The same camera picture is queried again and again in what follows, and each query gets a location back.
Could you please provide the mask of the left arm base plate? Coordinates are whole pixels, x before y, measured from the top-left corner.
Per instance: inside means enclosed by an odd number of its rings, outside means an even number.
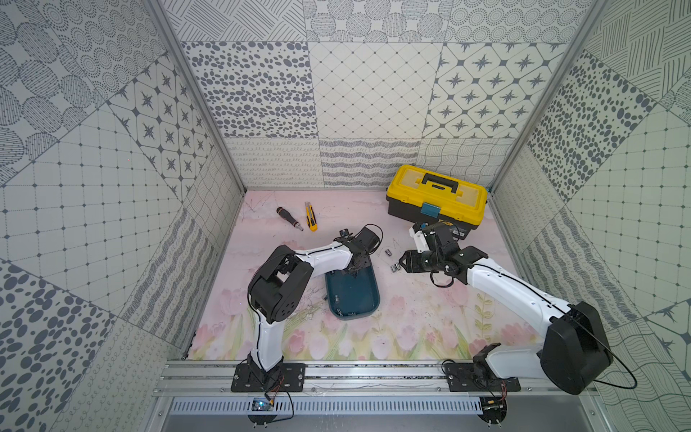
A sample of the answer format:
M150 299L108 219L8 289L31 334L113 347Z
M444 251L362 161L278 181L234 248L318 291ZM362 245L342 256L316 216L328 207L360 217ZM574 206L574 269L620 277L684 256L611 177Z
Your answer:
M301 392L303 390L307 365L284 363L263 371L253 361L246 361L235 367L230 387L232 392Z

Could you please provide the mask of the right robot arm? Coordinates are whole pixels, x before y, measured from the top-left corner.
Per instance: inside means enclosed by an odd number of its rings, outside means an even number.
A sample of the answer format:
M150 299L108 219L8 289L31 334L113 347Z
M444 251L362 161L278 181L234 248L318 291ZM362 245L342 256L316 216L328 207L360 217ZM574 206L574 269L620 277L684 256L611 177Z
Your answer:
M590 304L554 297L506 272L480 249L460 247L444 222L417 223L410 237L416 246L399 259L405 272L442 274L487 293L538 335L535 344L484 347L473 358L473 374L480 383L547 379L563 392L578 395L612 365L614 355L602 320Z

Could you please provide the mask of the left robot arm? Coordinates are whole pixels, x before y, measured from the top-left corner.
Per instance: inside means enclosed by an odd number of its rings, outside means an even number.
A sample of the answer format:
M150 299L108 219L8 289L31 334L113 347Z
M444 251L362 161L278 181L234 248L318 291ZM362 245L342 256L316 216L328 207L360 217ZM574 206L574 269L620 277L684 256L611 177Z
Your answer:
M358 233L342 230L332 243L320 248L294 250L277 247L248 285L248 305L257 316L255 347L248 364L268 374L284 361L285 321L302 300L311 280L326 277L347 293L376 290L371 255L383 241L383 230L367 224Z

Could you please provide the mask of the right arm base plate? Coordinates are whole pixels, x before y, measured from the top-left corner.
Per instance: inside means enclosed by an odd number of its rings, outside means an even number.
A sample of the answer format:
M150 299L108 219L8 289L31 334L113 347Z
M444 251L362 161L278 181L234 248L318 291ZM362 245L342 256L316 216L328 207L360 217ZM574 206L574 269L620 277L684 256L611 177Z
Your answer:
M489 369L473 363L446 360L441 365L450 392L489 392L494 394L520 392L518 378L501 379Z

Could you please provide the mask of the teal plastic storage tray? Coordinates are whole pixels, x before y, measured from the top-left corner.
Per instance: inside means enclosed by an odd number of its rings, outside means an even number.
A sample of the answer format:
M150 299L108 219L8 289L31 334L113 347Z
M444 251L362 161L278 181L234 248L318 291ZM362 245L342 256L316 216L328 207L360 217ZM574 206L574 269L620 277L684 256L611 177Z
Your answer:
M365 318L379 308L381 295L371 262L354 273L337 270L325 277L329 310L338 319Z

